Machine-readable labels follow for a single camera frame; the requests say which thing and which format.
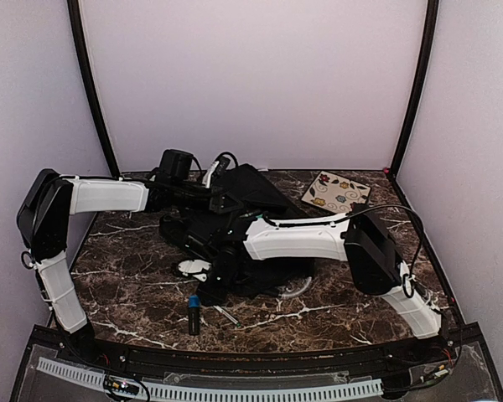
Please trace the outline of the blue cap white pen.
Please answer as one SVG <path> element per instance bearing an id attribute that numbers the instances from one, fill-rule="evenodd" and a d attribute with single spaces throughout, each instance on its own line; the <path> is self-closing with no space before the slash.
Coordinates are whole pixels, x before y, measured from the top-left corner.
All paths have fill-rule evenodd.
<path id="1" fill-rule="evenodd" d="M 214 306 L 214 309 L 218 311 L 221 315 L 223 315 L 225 318 L 227 318 L 231 323 L 233 323 L 236 327 L 240 327 L 241 324 L 238 319 L 233 317 L 226 309 L 220 306 Z"/>

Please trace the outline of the black student backpack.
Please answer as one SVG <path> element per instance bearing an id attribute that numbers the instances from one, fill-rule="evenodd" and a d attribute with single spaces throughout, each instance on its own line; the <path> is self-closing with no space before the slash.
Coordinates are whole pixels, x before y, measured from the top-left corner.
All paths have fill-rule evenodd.
<path id="1" fill-rule="evenodd" d="M 245 208 L 229 214 L 213 214 L 205 209 L 172 207 L 176 212 L 164 214 L 159 220 L 158 232 L 162 239 L 184 251 L 191 260 L 212 264 L 224 233 L 239 219 L 260 214 L 273 214 L 277 218 L 306 215 L 249 164 L 225 172 L 215 180 L 215 186 L 239 190 Z M 242 266 L 227 296 L 294 298 L 307 291 L 315 273 L 314 259 L 253 261 L 241 257 L 239 261 Z"/>

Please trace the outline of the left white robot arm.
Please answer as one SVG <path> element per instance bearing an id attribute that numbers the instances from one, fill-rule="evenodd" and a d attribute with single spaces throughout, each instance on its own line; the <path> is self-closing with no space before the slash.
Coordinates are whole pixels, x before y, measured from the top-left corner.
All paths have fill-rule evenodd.
<path id="1" fill-rule="evenodd" d="M 189 180 L 196 157 L 168 149 L 145 179 L 81 177 L 43 169 L 18 211 L 16 222 L 25 251 L 21 262 L 35 272 L 44 302 L 69 335 L 70 353 L 84 365 L 101 359 L 101 345 L 86 333 L 92 329 L 80 305 L 66 260 L 70 216 L 105 211 L 156 213 L 169 207 L 219 212 L 227 192 L 215 186 L 229 165 L 238 163 L 222 152 L 198 179 Z"/>

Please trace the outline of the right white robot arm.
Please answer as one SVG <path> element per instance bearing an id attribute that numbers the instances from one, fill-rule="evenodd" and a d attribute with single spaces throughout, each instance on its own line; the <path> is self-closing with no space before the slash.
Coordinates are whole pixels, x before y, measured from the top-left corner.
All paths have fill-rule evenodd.
<path id="1" fill-rule="evenodd" d="M 281 258 L 345 262 L 355 288 L 379 296 L 402 317 L 417 338 L 411 355 L 429 363 L 443 350 L 442 312 L 420 289 L 376 208 L 357 204 L 349 213 L 320 218 L 271 219 L 266 214 L 239 219 L 222 238 L 210 272 L 197 288 L 206 306 L 221 305 L 236 281 L 241 257 L 253 261 Z"/>

